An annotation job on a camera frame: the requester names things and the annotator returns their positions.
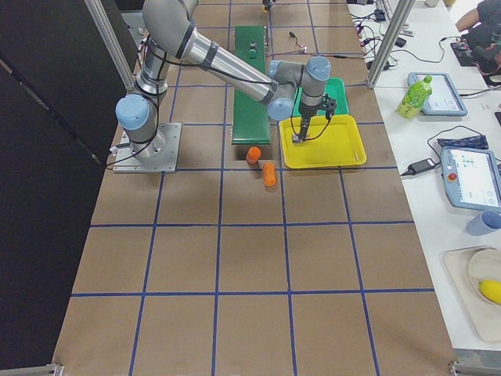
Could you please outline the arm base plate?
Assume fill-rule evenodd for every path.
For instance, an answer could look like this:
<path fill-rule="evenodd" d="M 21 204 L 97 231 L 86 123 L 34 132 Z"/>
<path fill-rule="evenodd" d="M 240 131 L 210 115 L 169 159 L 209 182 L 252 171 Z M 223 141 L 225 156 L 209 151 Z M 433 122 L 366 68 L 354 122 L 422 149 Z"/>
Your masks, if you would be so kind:
<path fill-rule="evenodd" d="M 178 164 L 182 123 L 160 123 L 156 138 L 139 152 L 142 146 L 129 142 L 126 131 L 121 134 L 111 168 L 116 173 L 174 173 Z"/>

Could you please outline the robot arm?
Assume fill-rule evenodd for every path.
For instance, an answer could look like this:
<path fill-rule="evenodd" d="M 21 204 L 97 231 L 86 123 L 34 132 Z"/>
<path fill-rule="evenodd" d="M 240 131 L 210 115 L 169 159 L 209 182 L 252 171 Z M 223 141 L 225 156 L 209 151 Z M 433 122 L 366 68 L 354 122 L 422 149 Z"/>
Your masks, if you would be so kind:
<path fill-rule="evenodd" d="M 336 102 L 326 92 L 331 64 L 324 56 L 313 56 L 307 63 L 273 60 L 268 73 L 252 67 L 202 35 L 193 14 L 196 1 L 144 1 L 142 18 L 149 37 L 146 59 L 135 79 L 132 93 L 116 105 L 116 115 L 130 144 L 138 147 L 136 157 L 142 163 L 148 147 L 162 147 L 154 117 L 167 91 L 166 77 L 172 65 L 196 67 L 230 84 L 267 109 L 270 119 L 284 121 L 294 111 L 301 115 L 296 140 L 307 142 L 311 119 L 324 111 L 331 120 Z"/>

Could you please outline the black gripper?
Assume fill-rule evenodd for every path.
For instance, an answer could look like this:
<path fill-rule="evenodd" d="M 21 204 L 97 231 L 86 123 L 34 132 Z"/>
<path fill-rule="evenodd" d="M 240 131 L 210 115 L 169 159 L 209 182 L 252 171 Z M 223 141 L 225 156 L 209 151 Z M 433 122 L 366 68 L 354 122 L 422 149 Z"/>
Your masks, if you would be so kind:
<path fill-rule="evenodd" d="M 302 93 L 299 102 L 299 114 L 301 115 L 301 129 L 308 129 L 311 118 L 316 116 L 319 110 L 325 112 L 326 120 L 330 121 L 337 108 L 337 101 L 328 94 L 310 96 Z"/>

